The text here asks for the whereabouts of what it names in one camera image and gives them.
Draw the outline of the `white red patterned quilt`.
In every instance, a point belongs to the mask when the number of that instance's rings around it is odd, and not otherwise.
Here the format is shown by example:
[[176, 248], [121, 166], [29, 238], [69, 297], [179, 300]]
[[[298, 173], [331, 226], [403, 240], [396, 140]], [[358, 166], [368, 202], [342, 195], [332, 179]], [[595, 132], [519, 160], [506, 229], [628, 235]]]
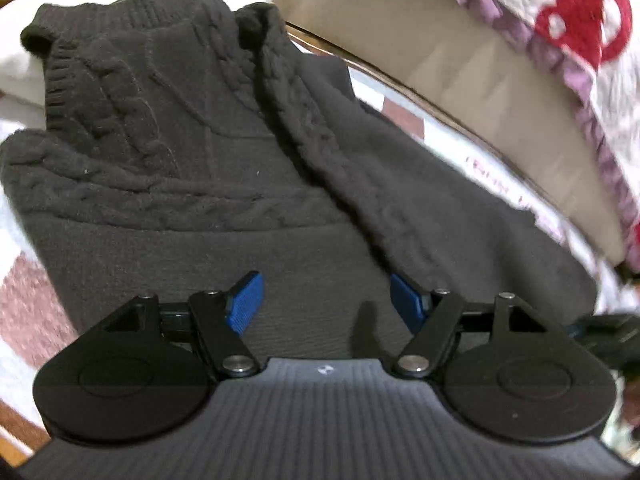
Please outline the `white red patterned quilt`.
[[639, 0], [456, 0], [560, 76], [639, 267]]

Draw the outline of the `dark grey cable-knit sweater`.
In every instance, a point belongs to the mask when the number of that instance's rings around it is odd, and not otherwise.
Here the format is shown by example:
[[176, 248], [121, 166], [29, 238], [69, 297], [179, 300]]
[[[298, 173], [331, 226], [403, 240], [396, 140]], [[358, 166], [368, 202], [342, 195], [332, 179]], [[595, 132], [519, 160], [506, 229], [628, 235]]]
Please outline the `dark grey cable-knit sweater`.
[[392, 358], [390, 276], [550, 320], [597, 287], [534, 216], [465, 179], [300, 52], [275, 6], [120, 0], [40, 6], [46, 128], [11, 134], [1, 181], [70, 322], [181, 301], [256, 270], [258, 358]]

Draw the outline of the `beige mattress side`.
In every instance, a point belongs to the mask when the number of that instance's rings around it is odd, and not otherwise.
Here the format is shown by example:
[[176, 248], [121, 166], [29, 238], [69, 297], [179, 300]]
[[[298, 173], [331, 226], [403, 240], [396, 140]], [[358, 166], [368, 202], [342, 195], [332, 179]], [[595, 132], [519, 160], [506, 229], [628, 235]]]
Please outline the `beige mattress side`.
[[620, 219], [558, 76], [456, 0], [274, 0], [284, 18], [449, 114], [529, 177], [614, 264]]

